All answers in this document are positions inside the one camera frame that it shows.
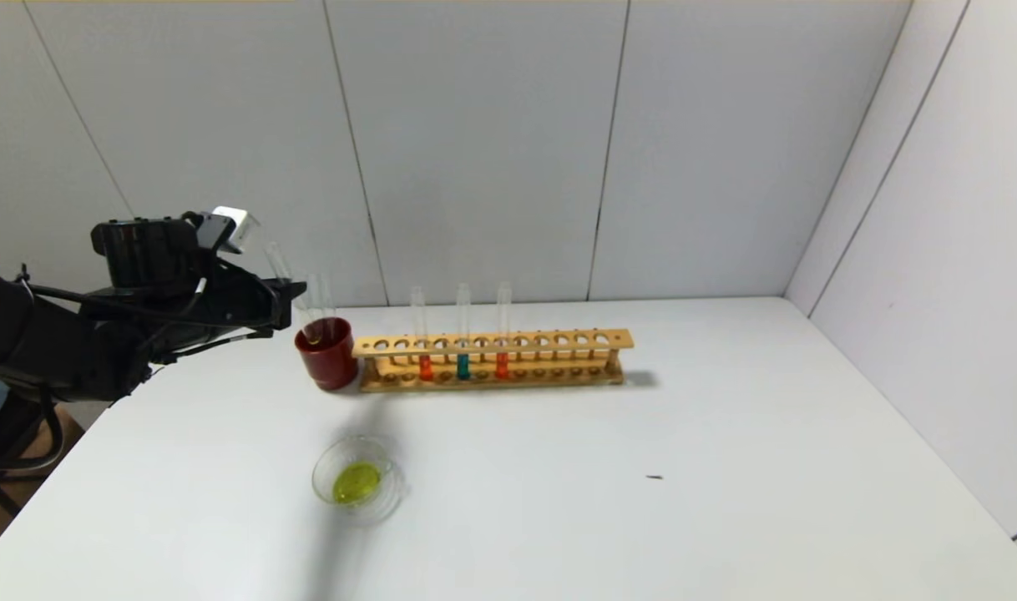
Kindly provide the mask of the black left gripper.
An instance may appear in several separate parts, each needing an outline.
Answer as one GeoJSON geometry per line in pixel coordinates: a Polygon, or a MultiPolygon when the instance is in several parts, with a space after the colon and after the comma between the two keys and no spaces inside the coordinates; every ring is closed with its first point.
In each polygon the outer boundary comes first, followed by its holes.
{"type": "Polygon", "coordinates": [[[291,302],[302,298],[305,281],[291,277],[261,278],[253,271],[225,260],[217,265],[217,276],[206,293],[206,316],[214,326],[208,341],[272,338],[291,324],[291,302]]]}

